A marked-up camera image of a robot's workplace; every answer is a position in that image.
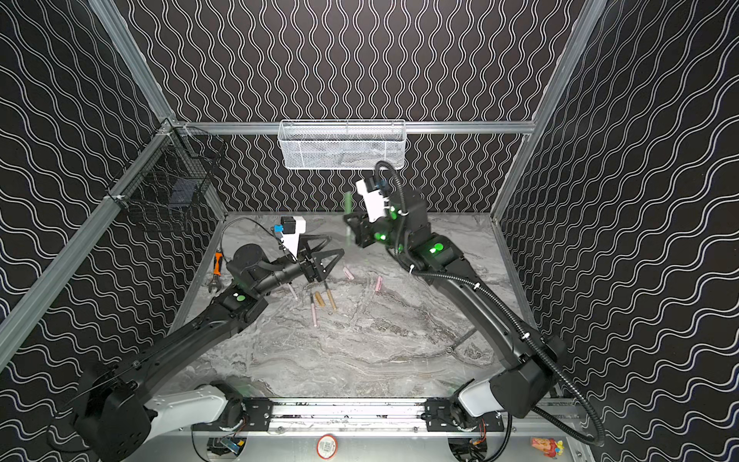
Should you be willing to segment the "green pen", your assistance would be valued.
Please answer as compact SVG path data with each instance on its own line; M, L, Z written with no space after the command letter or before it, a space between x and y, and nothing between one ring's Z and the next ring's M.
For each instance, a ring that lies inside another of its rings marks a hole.
M349 215L353 212L353 194L352 192L345 192L344 193L344 199L343 199L343 207L344 207L344 215ZM347 224L346 225L346 236L348 238L351 237L351 228Z

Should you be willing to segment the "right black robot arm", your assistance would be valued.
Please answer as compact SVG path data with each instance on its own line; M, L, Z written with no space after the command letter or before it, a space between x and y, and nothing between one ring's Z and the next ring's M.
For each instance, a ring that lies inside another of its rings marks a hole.
M410 275L448 298L494 350L500 370L474 379L454 395L467 417L495 411L523 419L552 390L552 365L562 342L545 340L478 276L463 250L432 230L425 200L418 194L359 192L365 211L344 215L357 246L382 244Z

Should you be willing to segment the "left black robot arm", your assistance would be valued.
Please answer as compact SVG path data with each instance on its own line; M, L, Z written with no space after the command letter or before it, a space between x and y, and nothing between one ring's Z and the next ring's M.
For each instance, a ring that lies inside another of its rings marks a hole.
M194 319L142 352L86 368L72 401L71 426L102 461L131 456L154 434L162 386L194 359L255 323L267 297L298 277L323 281L344 257L326 235L298 237L298 253L269 261L259 244L238 248L226 267L233 280Z

